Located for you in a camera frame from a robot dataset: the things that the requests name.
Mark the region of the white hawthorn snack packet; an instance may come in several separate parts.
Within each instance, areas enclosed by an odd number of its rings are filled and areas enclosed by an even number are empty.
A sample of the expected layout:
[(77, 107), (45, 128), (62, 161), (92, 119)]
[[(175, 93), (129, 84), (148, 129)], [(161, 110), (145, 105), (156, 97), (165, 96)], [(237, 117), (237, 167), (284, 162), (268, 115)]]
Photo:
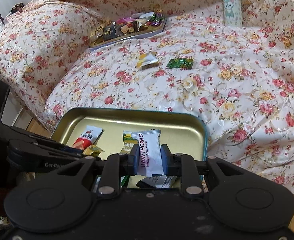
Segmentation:
[(132, 132), (131, 137), (138, 141), (139, 162), (137, 175), (145, 177), (162, 176), (163, 166), (161, 157), (159, 129)]

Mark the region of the green garlic peas packet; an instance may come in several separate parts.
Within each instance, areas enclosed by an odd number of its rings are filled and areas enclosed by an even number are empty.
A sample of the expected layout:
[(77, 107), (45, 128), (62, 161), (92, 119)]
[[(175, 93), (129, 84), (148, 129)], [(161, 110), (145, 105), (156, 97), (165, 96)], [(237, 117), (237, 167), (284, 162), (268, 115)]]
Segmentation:
[(129, 154), (135, 144), (138, 144), (138, 141), (132, 137), (132, 132), (123, 131), (123, 148), (122, 153)]

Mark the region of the shiny green candy packet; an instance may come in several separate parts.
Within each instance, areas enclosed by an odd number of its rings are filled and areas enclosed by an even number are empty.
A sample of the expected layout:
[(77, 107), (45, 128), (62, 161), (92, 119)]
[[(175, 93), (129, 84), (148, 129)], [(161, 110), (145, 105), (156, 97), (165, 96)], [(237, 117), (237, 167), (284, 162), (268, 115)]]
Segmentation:
[(193, 66), (194, 59), (193, 58), (176, 58), (170, 59), (167, 64), (167, 68), (183, 68), (183, 69), (191, 69)]

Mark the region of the tin tray full of snacks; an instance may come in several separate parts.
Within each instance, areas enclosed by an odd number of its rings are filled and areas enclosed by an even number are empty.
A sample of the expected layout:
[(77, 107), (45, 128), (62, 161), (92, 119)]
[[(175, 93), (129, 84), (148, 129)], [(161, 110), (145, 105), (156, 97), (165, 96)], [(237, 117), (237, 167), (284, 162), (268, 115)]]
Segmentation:
[[(165, 25), (167, 23), (167, 19), (165, 18), (165, 16), (162, 24), (158, 27), (146, 25), (147, 20), (149, 20), (154, 13), (155, 11), (141, 12), (138, 14), (133, 14), (129, 17), (123, 17), (116, 21), (111, 21), (99, 25), (89, 33), (89, 38), (91, 42), (90, 49), (96, 50), (105, 46), (109, 46), (111, 44), (115, 44), (120, 41), (125, 41), (133, 38), (148, 38), (161, 33), (164, 30)], [(104, 41), (104, 28), (109, 25), (116, 24), (122, 26), (120, 30), (123, 33), (123, 36)]]

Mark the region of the red white snack packet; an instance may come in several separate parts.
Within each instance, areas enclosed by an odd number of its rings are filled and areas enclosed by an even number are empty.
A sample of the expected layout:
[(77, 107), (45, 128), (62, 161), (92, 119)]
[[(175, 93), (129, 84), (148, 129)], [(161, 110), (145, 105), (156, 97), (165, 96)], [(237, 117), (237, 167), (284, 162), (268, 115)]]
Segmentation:
[(96, 142), (98, 137), (103, 132), (102, 128), (87, 125), (85, 130), (79, 135), (76, 141), (73, 143), (72, 148), (78, 150), (85, 150)]

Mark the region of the gold tin lid tray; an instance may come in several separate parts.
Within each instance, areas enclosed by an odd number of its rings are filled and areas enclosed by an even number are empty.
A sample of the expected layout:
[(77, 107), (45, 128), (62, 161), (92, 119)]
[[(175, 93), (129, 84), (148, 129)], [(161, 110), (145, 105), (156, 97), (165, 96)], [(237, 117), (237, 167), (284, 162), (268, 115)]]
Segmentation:
[(207, 132), (203, 122), (190, 114), (134, 111), (111, 108), (74, 108), (68, 111), (52, 134), (52, 139), (71, 146), (86, 126), (102, 128), (97, 145), (105, 160), (123, 147), (123, 132), (158, 129), (160, 143), (172, 153), (189, 154), (195, 160), (206, 159)]

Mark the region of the yellow white snack packet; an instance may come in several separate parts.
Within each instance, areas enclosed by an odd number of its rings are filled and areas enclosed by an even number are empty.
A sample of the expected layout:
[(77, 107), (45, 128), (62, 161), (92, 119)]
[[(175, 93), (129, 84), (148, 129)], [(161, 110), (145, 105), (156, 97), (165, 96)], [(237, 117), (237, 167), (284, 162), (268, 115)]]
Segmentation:
[(155, 67), (159, 64), (159, 59), (157, 58), (156, 52), (149, 52), (139, 56), (137, 62), (138, 69), (147, 69)]

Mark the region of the gold foil candy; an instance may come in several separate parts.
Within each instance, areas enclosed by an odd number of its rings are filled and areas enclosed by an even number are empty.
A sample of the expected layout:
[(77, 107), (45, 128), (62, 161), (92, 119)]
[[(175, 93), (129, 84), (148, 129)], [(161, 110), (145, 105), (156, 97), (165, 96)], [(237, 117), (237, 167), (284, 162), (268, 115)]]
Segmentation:
[(97, 145), (90, 145), (83, 151), (82, 154), (87, 156), (98, 157), (103, 152), (104, 150), (99, 148)]

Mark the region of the white cartoon cat water bottle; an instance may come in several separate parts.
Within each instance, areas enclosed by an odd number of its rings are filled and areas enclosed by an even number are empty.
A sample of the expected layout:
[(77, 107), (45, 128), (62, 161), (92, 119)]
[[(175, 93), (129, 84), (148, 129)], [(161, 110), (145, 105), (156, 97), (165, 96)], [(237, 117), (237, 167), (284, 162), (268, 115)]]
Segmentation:
[(242, 4), (241, 0), (223, 0), (224, 21), (226, 25), (242, 26)]

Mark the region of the purple candy in tray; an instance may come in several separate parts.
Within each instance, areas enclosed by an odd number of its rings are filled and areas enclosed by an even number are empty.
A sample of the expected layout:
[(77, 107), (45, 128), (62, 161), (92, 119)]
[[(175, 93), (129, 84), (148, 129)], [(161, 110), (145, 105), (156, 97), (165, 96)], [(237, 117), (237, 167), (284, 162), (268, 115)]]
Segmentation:
[(164, 20), (164, 15), (161, 12), (155, 12), (149, 20), (147, 20), (146, 25), (152, 27), (158, 27), (162, 24)]

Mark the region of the black biscuit packet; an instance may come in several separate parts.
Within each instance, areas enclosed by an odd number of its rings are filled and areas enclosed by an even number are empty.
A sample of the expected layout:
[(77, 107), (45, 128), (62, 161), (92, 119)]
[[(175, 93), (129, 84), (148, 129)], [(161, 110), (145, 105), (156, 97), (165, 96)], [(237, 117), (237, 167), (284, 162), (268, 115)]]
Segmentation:
[(123, 36), (123, 33), (121, 32), (121, 25), (109, 25), (104, 28), (104, 41), (111, 40), (120, 36)]

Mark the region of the black white snack packet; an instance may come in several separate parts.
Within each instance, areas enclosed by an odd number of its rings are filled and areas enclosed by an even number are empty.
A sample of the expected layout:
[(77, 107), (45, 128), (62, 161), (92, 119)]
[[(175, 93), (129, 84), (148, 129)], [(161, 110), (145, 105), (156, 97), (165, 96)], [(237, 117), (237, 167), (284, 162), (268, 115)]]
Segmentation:
[(176, 182), (176, 176), (156, 176), (146, 177), (136, 183), (136, 187), (141, 189), (168, 189)]

